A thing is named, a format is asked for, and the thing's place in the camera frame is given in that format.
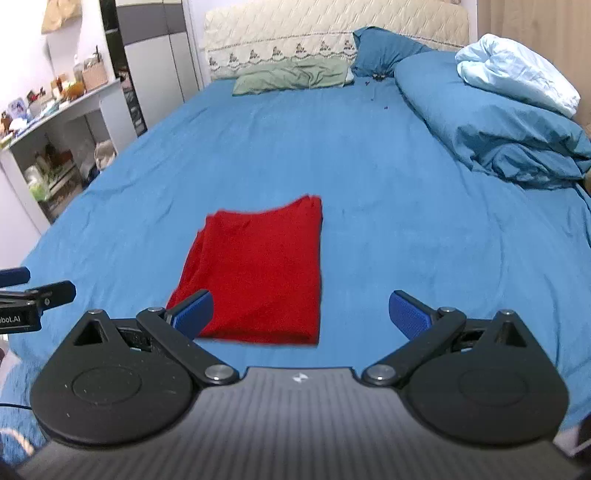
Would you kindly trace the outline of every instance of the headboard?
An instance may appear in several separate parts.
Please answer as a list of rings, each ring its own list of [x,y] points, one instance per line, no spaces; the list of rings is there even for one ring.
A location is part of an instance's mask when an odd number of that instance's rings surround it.
[[[439,50],[469,43],[466,10],[439,0],[254,0],[209,11],[203,46],[212,79],[285,58],[338,56],[352,63],[352,33],[370,25]]]

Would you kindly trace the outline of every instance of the folded red t-shirt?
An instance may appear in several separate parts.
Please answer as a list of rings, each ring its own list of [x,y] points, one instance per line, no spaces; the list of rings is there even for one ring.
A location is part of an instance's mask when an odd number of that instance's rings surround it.
[[[213,320],[201,337],[318,343],[321,224],[322,202],[308,195],[267,212],[208,215],[167,308],[206,288]]]

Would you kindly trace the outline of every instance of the blue pillow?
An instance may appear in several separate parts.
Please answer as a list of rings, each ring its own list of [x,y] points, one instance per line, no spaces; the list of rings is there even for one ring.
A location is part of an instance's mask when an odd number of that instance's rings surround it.
[[[364,27],[353,32],[357,58],[351,70],[358,77],[378,76],[393,77],[395,65],[417,53],[432,49],[378,27]]]

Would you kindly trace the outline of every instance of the basket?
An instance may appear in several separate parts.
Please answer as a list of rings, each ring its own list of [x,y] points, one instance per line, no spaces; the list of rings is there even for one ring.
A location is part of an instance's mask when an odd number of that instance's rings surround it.
[[[95,63],[92,67],[82,70],[82,78],[84,79],[84,85],[86,86],[87,92],[104,85],[108,81],[105,65],[100,61],[99,63]]]

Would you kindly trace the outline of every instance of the white duvet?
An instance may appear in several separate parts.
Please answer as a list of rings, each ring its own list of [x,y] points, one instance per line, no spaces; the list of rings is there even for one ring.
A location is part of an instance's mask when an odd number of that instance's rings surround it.
[[[469,85],[500,93],[571,118],[581,99],[544,57],[508,38],[486,34],[456,54],[457,72]]]

